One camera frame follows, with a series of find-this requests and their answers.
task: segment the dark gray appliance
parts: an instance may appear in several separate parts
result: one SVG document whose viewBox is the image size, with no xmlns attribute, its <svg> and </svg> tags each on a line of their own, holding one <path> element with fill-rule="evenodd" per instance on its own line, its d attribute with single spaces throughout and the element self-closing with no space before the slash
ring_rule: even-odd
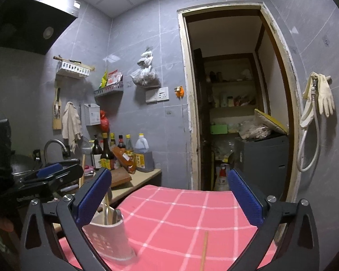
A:
<svg viewBox="0 0 339 271">
<path fill-rule="evenodd" d="M 75 0 L 5 0 L 0 7 L 0 47 L 46 54 L 78 18 Z"/>
<path fill-rule="evenodd" d="M 280 199 L 285 185 L 289 139 L 272 134 L 262 140 L 235 138 L 235 170 L 266 196 Z"/>
</svg>

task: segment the range hood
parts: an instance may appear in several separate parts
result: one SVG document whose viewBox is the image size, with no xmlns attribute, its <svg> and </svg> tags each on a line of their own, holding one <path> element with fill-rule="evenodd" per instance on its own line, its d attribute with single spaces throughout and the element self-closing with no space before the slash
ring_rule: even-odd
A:
<svg viewBox="0 0 339 271">
<path fill-rule="evenodd" d="M 0 47 L 46 54 L 78 18 L 75 0 L 5 0 L 0 7 Z"/>
</svg>

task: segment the wall-mounted basket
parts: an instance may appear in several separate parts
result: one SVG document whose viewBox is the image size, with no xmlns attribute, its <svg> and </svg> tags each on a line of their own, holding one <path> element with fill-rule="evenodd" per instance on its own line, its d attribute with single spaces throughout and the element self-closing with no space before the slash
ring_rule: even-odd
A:
<svg viewBox="0 0 339 271">
<path fill-rule="evenodd" d="M 115 84 L 111 84 L 110 86 L 105 86 L 103 88 L 97 89 L 94 91 L 94 96 L 104 96 L 115 92 L 123 92 L 123 82 L 118 82 Z"/>
<path fill-rule="evenodd" d="M 89 73 L 90 69 L 67 61 L 59 61 L 56 68 L 56 74 L 74 78 L 86 78 Z"/>
</svg>

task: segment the beige towel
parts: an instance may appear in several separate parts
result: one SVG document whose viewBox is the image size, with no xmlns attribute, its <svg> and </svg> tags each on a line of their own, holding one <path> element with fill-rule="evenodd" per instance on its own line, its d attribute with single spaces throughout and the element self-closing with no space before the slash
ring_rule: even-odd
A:
<svg viewBox="0 0 339 271">
<path fill-rule="evenodd" d="M 83 133 L 77 109 L 72 102 L 66 104 L 62 121 L 62 136 L 64 139 L 68 139 L 71 151 L 74 153 L 75 147 L 77 146 L 76 141 L 81 138 Z"/>
</svg>

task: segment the blue gripper pad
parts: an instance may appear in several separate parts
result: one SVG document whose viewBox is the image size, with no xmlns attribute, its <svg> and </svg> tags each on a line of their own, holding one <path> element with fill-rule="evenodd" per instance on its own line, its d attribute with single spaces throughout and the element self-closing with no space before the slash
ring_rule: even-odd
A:
<svg viewBox="0 0 339 271">
<path fill-rule="evenodd" d="M 264 217 L 262 216 L 262 207 L 257 198 L 236 170 L 230 170 L 227 178 L 231 190 L 249 223 L 257 227 L 261 226 L 264 222 Z"/>
<path fill-rule="evenodd" d="M 79 228 L 88 225 L 112 184 L 112 174 L 108 169 L 97 178 L 78 204 L 74 220 Z"/>
<path fill-rule="evenodd" d="M 63 166 L 59 163 L 50 165 L 48 167 L 45 167 L 43 169 L 40 169 L 37 174 L 36 177 L 37 178 L 45 178 L 48 177 L 49 175 L 54 174 L 55 172 L 58 172 L 60 170 L 63 170 Z"/>
</svg>

